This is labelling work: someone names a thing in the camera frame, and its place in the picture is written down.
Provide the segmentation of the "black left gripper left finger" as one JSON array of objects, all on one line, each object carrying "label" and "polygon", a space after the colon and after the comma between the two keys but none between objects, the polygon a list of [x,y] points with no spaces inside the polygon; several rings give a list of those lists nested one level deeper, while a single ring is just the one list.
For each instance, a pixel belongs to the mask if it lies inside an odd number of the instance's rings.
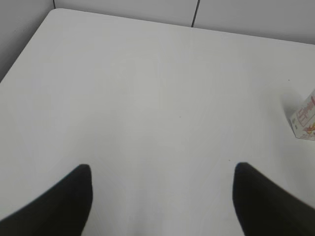
[{"label": "black left gripper left finger", "polygon": [[92,172],[87,164],[34,201],[1,220],[2,236],[80,236],[93,203]]}]

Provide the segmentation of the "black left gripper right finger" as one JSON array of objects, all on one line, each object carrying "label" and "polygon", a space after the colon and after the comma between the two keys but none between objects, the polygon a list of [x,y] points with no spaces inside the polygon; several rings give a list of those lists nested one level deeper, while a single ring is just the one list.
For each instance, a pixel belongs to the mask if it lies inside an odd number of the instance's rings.
[{"label": "black left gripper right finger", "polygon": [[249,163],[234,170],[232,200],[246,236],[313,236],[315,210]]}]

